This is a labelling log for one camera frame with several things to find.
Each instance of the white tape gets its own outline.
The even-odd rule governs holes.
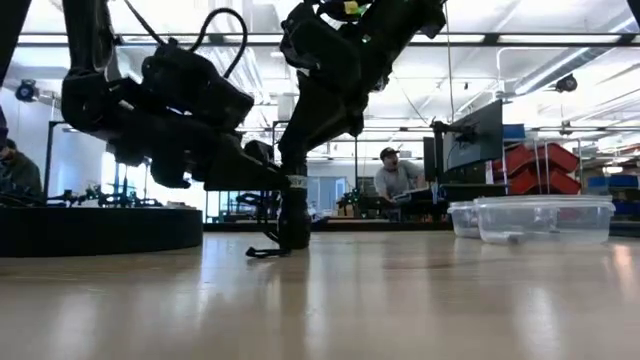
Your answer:
[[[293,189],[306,189],[307,188],[307,177],[302,175],[287,175],[289,182],[291,183],[291,188]]]

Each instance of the baseball cap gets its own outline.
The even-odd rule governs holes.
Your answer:
[[[395,155],[400,151],[394,150],[393,148],[386,148],[380,152],[380,160],[384,160],[389,155]]]

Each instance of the container lid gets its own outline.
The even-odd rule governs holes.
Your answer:
[[[475,200],[478,207],[584,207],[602,206],[613,208],[611,195],[528,195],[528,196],[505,196],[492,198],[479,198]]]
[[[447,210],[447,213],[451,214],[451,212],[453,212],[454,210],[469,210],[469,209],[475,209],[475,208],[476,208],[476,204],[473,201],[452,202],[449,204],[449,209]]]

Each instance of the table surface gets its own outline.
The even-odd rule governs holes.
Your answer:
[[[259,234],[137,255],[0,259],[13,359],[633,359],[640,245],[483,245],[449,232]]]

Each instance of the gray shirt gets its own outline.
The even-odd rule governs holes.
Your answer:
[[[389,197],[401,195],[407,190],[415,189],[416,179],[422,175],[424,174],[419,166],[400,160],[397,171],[387,171],[384,167],[378,170],[374,180],[376,191]]]

